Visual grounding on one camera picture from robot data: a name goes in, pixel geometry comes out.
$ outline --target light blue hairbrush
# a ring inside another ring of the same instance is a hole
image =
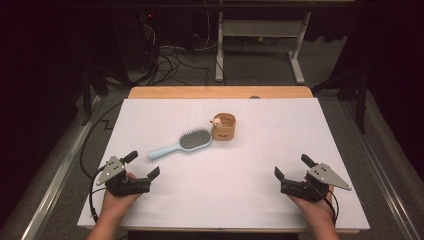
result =
[[[194,152],[209,146],[211,143],[212,136],[210,132],[206,128],[197,128],[181,135],[180,140],[175,145],[148,152],[147,157],[150,160],[155,160],[177,150]]]

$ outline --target human arm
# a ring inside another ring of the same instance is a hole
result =
[[[316,240],[338,240],[339,236],[333,223],[333,212],[324,200],[309,202],[294,196],[287,195],[301,210],[311,227]],[[331,203],[331,193],[327,194]]]
[[[132,173],[127,173],[127,176],[136,179]],[[134,194],[125,197],[115,197],[106,190],[99,219],[88,235],[87,240],[114,240],[115,233],[122,219],[130,206],[140,196],[141,194]]]

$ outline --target wooden container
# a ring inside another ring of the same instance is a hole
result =
[[[212,138],[217,141],[229,141],[234,138],[236,129],[236,118],[229,113],[219,113],[214,118],[220,117],[222,126],[213,126],[211,129]]]

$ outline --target white paper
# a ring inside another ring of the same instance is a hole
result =
[[[236,117],[231,141],[213,141],[193,153],[177,151],[154,161],[147,152],[173,145],[197,127],[211,128],[218,113]],[[126,165],[152,182],[122,222],[137,229],[304,230],[296,205],[280,193],[277,166],[287,179],[302,181],[307,154],[326,163],[352,185],[317,99],[131,99],[125,100],[101,166],[111,156],[139,157]],[[336,227],[369,229],[355,189],[335,189],[340,205]],[[94,195],[97,211],[103,193]],[[92,227],[88,203],[79,226]]]

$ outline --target black cable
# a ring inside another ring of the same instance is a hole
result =
[[[94,208],[94,205],[93,205],[93,185],[94,185],[94,181],[96,180],[97,175],[105,169],[105,166],[97,169],[96,173],[94,173],[93,177],[91,178],[91,182],[90,182],[90,191],[88,192],[89,193],[88,194],[88,203],[90,204],[91,216],[93,217],[94,222],[96,222],[96,223],[97,223],[97,220],[99,219],[99,216],[97,216],[96,209]]]
[[[331,195],[333,195],[334,201],[336,202],[337,213],[336,213],[335,221],[337,221],[337,218],[339,217],[339,201],[337,201],[337,198],[332,191],[329,191],[329,192],[331,193]]]
[[[105,189],[106,189],[106,188],[99,188],[99,189],[97,189],[96,191],[92,192],[91,194],[95,194],[96,192],[100,192],[100,191],[105,190]]]
[[[116,108],[117,106],[121,105],[123,102],[120,102],[118,104],[115,104],[114,106],[112,106],[109,110],[107,110],[95,123],[94,125],[91,127],[90,131],[87,134],[87,137],[84,139],[84,143],[82,144],[82,148],[81,148],[81,153],[80,153],[80,167],[82,172],[91,179],[91,175],[85,170],[84,165],[83,165],[83,158],[82,155],[84,153],[85,150],[85,146],[87,145],[87,141],[91,136],[91,133],[93,132],[93,130],[96,128],[97,124],[99,124],[99,122],[106,116],[106,114],[108,114],[109,112],[111,112],[114,108]]]
[[[323,196],[321,194],[321,192],[314,185],[310,184],[310,186],[312,187],[312,189],[314,189],[314,191],[316,191],[321,196],[321,198],[324,200],[324,202],[327,203],[327,205],[330,207],[331,212],[333,213],[333,217],[332,217],[333,224],[336,225],[337,217],[339,216],[339,203],[338,203],[337,199],[334,197],[333,192],[328,190],[331,193],[331,195],[333,195],[334,199],[336,200],[337,212],[336,212],[336,210],[334,210],[333,204],[331,204],[331,202],[327,199],[327,196]]]
[[[218,67],[221,69],[222,71],[222,80],[224,82],[224,86],[227,86],[227,80],[225,79],[225,73],[224,73],[224,69],[221,67],[221,64],[219,64],[218,60],[215,60],[216,64],[218,65]]]

